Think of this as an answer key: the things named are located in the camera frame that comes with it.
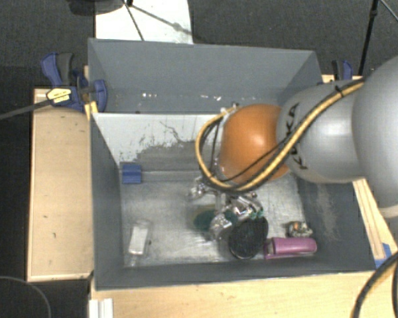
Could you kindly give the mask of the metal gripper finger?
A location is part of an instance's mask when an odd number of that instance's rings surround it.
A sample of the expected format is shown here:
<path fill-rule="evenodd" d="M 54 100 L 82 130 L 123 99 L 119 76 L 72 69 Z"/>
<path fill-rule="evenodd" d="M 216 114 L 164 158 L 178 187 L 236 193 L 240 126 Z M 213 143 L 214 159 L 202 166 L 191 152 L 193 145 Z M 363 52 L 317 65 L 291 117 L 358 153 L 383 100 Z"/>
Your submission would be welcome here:
<path fill-rule="evenodd" d="M 224 214 L 216 215 L 210 223 L 210 238 L 212 240 L 226 239 L 232 229 L 233 223 L 226 219 Z"/>

